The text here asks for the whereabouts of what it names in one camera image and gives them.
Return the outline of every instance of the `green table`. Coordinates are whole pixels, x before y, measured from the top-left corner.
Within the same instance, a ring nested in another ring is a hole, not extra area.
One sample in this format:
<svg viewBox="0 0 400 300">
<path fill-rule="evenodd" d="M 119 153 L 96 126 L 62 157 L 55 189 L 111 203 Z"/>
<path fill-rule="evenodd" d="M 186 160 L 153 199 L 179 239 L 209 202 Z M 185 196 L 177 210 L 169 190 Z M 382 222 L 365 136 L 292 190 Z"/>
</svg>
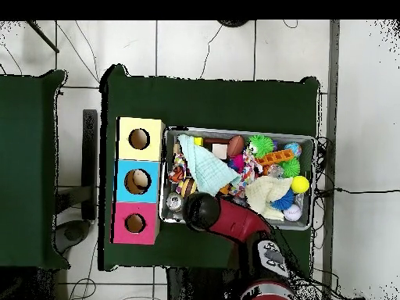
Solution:
<svg viewBox="0 0 400 300">
<path fill-rule="evenodd" d="M 319 83 L 182 80 L 127 77 L 111 66 L 101 81 L 99 266 L 228 267 L 234 244 L 220 236 L 195 233 L 184 224 L 162 223 L 154 245 L 109 242 L 113 157 L 118 116 L 161 119 L 167 126 L 247 130 L 316 136 Z M 283 230 L 300 268 L 309 273 L 310 230 Z M 285 246 L 277 232 L 277 240 Z"/>
</svg>

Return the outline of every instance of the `baseball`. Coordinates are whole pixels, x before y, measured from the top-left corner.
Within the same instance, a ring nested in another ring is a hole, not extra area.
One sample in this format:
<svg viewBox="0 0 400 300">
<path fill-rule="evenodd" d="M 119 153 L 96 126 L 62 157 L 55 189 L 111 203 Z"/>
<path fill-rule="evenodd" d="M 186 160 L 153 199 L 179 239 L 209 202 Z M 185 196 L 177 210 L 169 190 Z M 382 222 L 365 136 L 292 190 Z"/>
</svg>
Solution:
<svg viewBox="0 0 400 300">
<path fill-rule="evenodd" d="M 288 221 L 295 222 L 302 216 L 302 210 L 297 205 L 292 205 L 284 210 L 284 218 Z"/>
</svg>

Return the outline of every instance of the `yellow cube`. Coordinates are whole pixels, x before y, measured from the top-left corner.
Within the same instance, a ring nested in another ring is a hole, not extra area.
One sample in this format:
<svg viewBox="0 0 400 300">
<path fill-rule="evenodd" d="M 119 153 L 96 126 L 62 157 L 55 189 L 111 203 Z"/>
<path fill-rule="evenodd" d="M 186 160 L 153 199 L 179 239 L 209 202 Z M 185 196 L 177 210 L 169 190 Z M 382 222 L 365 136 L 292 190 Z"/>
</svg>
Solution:
<svg viewBox="0 0 400 300">
<path fill-rule="evenodd" d="M 118 159 L 160 161 L 164 123 L 161 120 L 120 117 Z"/>
</svg>

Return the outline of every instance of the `orange block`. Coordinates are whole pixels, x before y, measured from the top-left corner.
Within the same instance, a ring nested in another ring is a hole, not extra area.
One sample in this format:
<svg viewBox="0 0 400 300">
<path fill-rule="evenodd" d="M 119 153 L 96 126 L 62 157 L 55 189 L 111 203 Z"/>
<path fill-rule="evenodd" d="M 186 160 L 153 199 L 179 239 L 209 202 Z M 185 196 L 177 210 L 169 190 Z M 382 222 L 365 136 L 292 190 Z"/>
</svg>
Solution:
<svg viewBox="0 0 400 300">
<path fill-rule="evenodd" d="M 284 149 L 283 151 L 276 151 L 265 154 L 260 159 L 255 159 L 261 166 L 272 165 L 273 163 L 281 163 L 288 161 L 295 157 L 291 149 Z"/>
</svg>

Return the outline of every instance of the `pink toy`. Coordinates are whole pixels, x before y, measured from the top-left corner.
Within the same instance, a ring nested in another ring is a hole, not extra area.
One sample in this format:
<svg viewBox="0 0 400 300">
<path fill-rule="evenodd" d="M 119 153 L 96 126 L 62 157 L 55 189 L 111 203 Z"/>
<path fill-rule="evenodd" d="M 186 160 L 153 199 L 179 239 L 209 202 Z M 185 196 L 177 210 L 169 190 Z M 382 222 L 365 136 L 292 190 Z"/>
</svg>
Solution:
<svg viewBox="0 0 400 300">
<path fill-rule="evenodd" d="M 127 228 L 126 220 L 132 214 L 139 215 L 145 223 L 142 230 L 138 233 L 130 232 Z M 154 244 L 155 234 L 159 231 L 157 204 L 146 202 L 116 202 L 116 213 L 114 217 L 113 243 Z"/>
<path fill-rule="evenodd" d="M 263 172 L 263 166 L 255 160 L 254 155 L 248 149 L 243 152 L 243 163 L 245 167 L 241 172 L 241 181 L 237 186 L 232 186 L 229 190 L 230 195 L 236 195 L 240 198 L 245 197 L 245 187 L 256 178 L 254 169 L 257 168 L 259 173 Z"/>
</svg>

